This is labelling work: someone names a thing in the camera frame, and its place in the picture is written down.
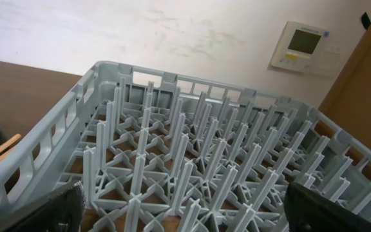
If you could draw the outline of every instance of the plastic crate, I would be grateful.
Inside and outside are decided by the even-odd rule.
[[[160,86],[134,84],[139,73]],[[333,137],[315,131],[319,121]],[[356,165],[351,147],[364,156]],[[0,163],[0,217],[79,179],[100,218],[94,231],[116,230],[124,215],[125,231],[138,219],[163,231],[173,215],[179,231],[284,231],[282,202],[296,181],[371,221],[369,161],[369,149],[290,97],[98,62]],[[111,192],[119,196],[104,198]]]

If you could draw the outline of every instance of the yellow object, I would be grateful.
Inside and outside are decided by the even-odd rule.
[[[297,55],[286,54],[285,58],[291,61],[297,61]]]

